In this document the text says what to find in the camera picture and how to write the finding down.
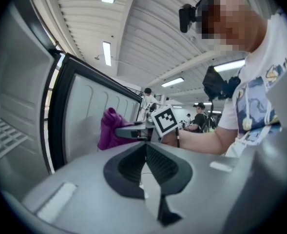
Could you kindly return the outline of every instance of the corrugated ceiling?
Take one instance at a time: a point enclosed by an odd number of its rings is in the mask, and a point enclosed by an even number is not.
[[[36,7],[43,6],[41,1],[35,0]],[[66,25],[76,45],[74,47],[78,48],[86,62],[108,75],[111,75],[110,69],[118,68],[115,72],[117,78],[145,86],[158,76],[204,53],[203,48],[193,38],[194,29],[187,34],[182,34],[179,30],[180,6],[185,3],[196,4],[198,1],[115,0],[115,3],[109,4],[101,0],[57,0],[59,8],[54,9],[60,10],[63,16],[63,21],[57,24]],[[248,1],[256,11],[266,17],[276,8],[271,0]],[[111,43],[112,67],[105,65],[103,41]],[[202,89],[207,67],[244,56],[243,53],[234,52],[229,56],[215,58],[167,78],[170,80],[182,76],[185,79],[185,82],[173,88],[162,88],[160,84],[163,82],[154,84],[152,88],[157,93],[171,97],[177,94],[175,99],[184,103],[205,99],[205,93],[195,93],[194,90]],[[224,72],[222,76],[229,79],[235,72]]]

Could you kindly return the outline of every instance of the person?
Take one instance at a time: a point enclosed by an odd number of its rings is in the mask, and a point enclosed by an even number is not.
[[[146,88],[144,90],[144,98],[141,103],[141,120],[144,120],[146,117],[146,114],[149,113],[150,109],[155,110],[156,105],[162,105],[157,99],[155,99],[154,96],[151,95],[152,90],[151,88]]]
[[[179,129],[183,129],[184,127],[184,122],[183,122],[183,120],[182,121],[180,121],[180,123],[179,123]]]
[[[180,147],[240,157],[247,146],[281,131],[266,92],[287,72],[287,17],[280,11],[267,20],[244,0],[200,0],[197,5],[201,22],[195,26],[204,38],[219,37],[248,55],[237,74],[241,82],[225,101],[218,127],[205,134],[180,131]],[[177,146],[175,133],[164,136],[163,143]]]
[[[192,124],[192,120],[191,120],[191,115],[190,114],[187,114],[187,119],[184,122],[186,123],[186,126],[190,126]]]
[[[203,103],[198,103],[196,106],[196,116],[192,122],[192,125],[187,126],[185,129],[187,131],[193,132],[193,133],[199,133],[206,121],[206,117],[203,114],[205,109],[205,105]]]

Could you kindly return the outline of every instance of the purple bag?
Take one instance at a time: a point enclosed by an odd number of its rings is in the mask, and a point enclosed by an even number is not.
[[[101,119],[101,135],[98,148],[104,151],[112,147],[136,142],[136,139],[117,137],[114,133],[115,128],[133,125],[133,123],[129,123],[122,115],[117,113],[114,108],[110,107],[104,111]]]

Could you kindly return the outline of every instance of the head-mounted camera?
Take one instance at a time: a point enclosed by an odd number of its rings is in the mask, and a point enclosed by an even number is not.
[[[213,5],[214,0],[200,0],[195,7],[185,4],[179,9],[180,31],[187,33],[192,23],[197,22],[196,32],[201,33],[202,18],[208,15],[208,6]]]

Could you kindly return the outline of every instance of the graphic print shirt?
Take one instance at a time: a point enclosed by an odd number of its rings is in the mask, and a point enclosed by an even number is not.
[[[239,157],[248,145],[257,145],[268,134],[281,130],[278,116],[266,92],[287,71],[287,17],[276,14],[268,20],[261,45],[245,59],[239,71],[241,83],[227,99],[219,126],[238,129],[238,137],[226,156]]]

